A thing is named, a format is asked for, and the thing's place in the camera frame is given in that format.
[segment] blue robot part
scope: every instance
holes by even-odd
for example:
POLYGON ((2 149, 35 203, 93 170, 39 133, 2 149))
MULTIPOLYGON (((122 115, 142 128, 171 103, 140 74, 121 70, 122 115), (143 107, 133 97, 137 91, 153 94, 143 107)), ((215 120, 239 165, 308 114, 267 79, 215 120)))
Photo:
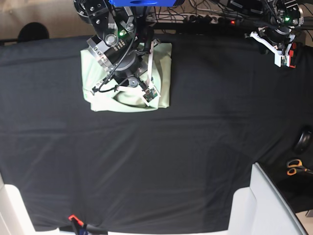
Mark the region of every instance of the blue robot part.
POLYGON ((185 0, 110 0, 110 3, 116 7, 119 6, 179 6, 185 0))

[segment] black fabric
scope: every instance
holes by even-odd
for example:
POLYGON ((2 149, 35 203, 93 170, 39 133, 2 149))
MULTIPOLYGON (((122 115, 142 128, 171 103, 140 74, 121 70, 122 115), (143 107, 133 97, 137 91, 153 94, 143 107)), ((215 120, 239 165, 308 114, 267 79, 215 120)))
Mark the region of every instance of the black fabric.
MULTIPOLYGON (((74 213, 112 232, 221 231, 253 163, 277 183, 291 181, 288 150, 313 123, 311 48, 293 70, 245 40, 165 36, 171 106, 95 113, 82 93, 86 39, 0 49, 0 172, 21 191, 36 230, 68 226, 74 213)), ((292 202, 297 192, 283 193, 292 202)), ((309 197, 298 203, 295 211, 313 208, 309 197)))

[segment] floor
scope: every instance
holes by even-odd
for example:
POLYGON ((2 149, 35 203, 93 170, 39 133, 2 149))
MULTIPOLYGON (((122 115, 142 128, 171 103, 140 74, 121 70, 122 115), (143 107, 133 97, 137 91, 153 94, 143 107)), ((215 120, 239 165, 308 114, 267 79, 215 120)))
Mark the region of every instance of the floor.
MULTIPOLYGON (((207 7, 204 4, 199 5, 199 8, 207 7)), ((213 4, 210 7, 213 10, 219 10, 213 4)), ((313 11, 313 5, 308 5, 308 7, 313 11)), ((175 10, 192 12, 194 9, 186 0, 182 8, 175 10)), ((306 8, 304 13, 305 16, 310 16, 306 8)), ((0 0, 0 39, 17 38, 22 27, 30 22, 44 24, 48 28, 50 38, 94 34, 93 28, 78 17, 73 7, 73 0, 0 0)), ((306 44, 313 46, 313 41, 308 34, 306 44)), ((305 214, 306 212, 299 213, 298 218, 308 233, 313 235, 313 218, 306 218, 305 214)))

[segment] scissors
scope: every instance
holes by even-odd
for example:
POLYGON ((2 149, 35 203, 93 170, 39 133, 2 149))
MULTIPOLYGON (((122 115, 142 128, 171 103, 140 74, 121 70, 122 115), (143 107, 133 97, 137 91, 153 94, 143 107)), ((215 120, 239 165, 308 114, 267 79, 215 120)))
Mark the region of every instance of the scissors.
POLYGON ((303 166, 302 161, 300 159, 293 159, 287 162, 287 175, 295 175, 296 173, 306 172, 309 174, 313 174, 313 171, 307 169, 303 166))

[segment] light green cloth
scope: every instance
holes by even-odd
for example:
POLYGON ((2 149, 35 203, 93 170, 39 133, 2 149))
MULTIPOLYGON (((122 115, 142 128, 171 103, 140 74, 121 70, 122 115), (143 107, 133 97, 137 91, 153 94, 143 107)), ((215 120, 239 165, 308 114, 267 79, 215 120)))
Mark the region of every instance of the light green cloth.
MULTIPOLYGON (((170 104, 170 85, 171 85, 171 53, 172 44, 163 43, 154 48, 154 62, 152 69, 153 83, 160 92, 161 97, 153 99, 147 107, 143 100, 133 94, 127 92, 107 92, 107 93, 91 93, 92 88, 99 83, 105 76, 106 72, 98 64, 95 58, 87 49, 81 51, 82 61, 82 79, 84 98, 90 103, 93 111, 114 111, 123 113, 153 111, 158 108, 167 108, 170 104)), ((140 77, 143 81, 147 79, 147 73, 140 77)), ((112 80, 104 85, 101 89, 107 90, 117 85, 112 80)))

